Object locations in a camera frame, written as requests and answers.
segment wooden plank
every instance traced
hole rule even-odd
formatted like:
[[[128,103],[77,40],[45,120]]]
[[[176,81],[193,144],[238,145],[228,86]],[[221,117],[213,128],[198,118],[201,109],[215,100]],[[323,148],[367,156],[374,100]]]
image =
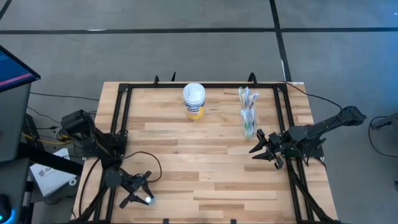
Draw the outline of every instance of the wooden plank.
[[[96,126],[105,133],[111,127],[118,82],[106,82],[98,105]],[[296,85],[305,91],[303,85]],[[296,125],[312,123],[307,96],[289,87],[290,104]],[[271,89],[256,89],[261,95],[255,104],[258,128],[266,135],[279,132],[274,94]],[[289,128],[283,96],[280,92],[285,127]],[[119,112],[118,125],[121,125]],[[186,117],[180,88],[133,89],[128,114],[129,131],[126,155],[144,151],[155,155],[162,166],[162,178],[150,183],[155,195],[150,206],[119,204],[127,197],[122,188],[116,191],[113,223],[295,223],[292,196],[286,167],[274,168],[273,162],[251,159],[248,154],[258,142],[244,140],[241,135],[240,101],[234,88],[206,90],[205,116],[193,121]],[[94,159],[85,162],[85,180]],[[147,154],[126,159],[122,168],[131,175],[152,172],[150,180],[160,175],[157,161]],[[310,159],[305,167],[308,188],[313,197],[332,218],[337,218],[325,168]],[[83,195],[83,210],[98,191],[100,163],[88,179]],[[73,211],[78,215],[80,182]],[[147,195],[139,190],[137,195]],[[105,196],[101,217],[104,218],[108,197]],[[305,207],[301,194],[303,217]]]

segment paper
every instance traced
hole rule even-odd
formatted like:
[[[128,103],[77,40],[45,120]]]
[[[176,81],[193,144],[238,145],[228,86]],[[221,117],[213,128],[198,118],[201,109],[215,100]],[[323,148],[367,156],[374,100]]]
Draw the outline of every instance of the paper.
[[[58,150],[54,153],[54,155],[63,157],[65,159],[70,159],[67,148]],[[76,177],[74,174],[55,170],[40,164],[31,165],[30,170],[32,171],[37,185],[39,186],[44,197],[54,193],[60,187],[68,183],[69,180]]]

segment gray floor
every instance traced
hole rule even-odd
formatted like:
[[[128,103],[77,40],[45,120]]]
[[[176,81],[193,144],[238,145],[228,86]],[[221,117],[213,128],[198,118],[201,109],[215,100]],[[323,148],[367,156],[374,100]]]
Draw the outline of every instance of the gray floor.
[[[277,0],[282,27],[397,27],[398,2]],[[273,27],[269,2],[13,0],[0,29],[133,29],[170,27]],[[293,81],[339,104],[356,105],[369,119],[362,126],[326,135],[328,176],[340,220],[398,220],[398,159],[369,145],[370,118],[398,112],[398,33],[283,34]],[[240,81],[255,72],[260,81],[283,80],[274,33],[2,35],[0,44],[41,74],[32,91],[99,98],[104,81]],[[310,99],[315,121],[338,110]],[[60,118],[83,100],[31,96],[29,106]],[[36,116],[38,126],[53,125]],[[50,131],[42,134],[51,135]],[[375,145],[397,154],[389,128],[373,133]],[[34,223],[65,222],[73,200],[38,203]]]

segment wooden table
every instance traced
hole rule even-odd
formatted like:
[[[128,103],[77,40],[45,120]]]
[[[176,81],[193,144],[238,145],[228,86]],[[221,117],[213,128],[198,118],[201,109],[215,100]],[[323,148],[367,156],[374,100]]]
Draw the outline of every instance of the wooden table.
[[[119,83],[103,86],[95,123],[109,132]],[[305,91],[304,85],[297,85]],[[258,128],[266,135],[279,133],[279,123],[272,89],[256,89],[261,93],[256,103]],[[313,123],[307,96],[289,87],[289,98],[296,125]],[[258,140],[245,141],[239,119],[240,101],[237,89],[206,89],[205,116],[192,121],[185,115],[182,89],[133,89],[127,129],[126,155],[136,151],[153,153],[162,164],[163,176],[149,185],[155,195],[151,206],[129,203],[120,209],[127,192],[119,188],[113,210],[113,223],[207,222],[229,223],[295,223],[286,166],[276,170],[273,162],[251,159],[249,150]],[[286,112],[284,120],[287,126]],[[95,159],[85,162],[81,179],[85,180]],[[130,174],[153,172],[159,176],[155,159],[137,154],[123,162]],[[101,165],[94,168],[83,196],[83,210],[98,191]],[[337,218],[325,168],[310,160],[305,168],[308,188],[332,218]],[[80,182],[80,196],[83,181]],[[303,198],[300,207],[305,215]],[[101,217],[105,217],[105,196]],[[78,214],[79,198],[74,212]]]

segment monitor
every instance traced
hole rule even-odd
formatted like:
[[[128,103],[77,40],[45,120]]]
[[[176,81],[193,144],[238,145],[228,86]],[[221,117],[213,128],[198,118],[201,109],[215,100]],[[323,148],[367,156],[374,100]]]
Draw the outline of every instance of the monitor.
[[[0,45],[0,92],[39,79],[39,74]]]

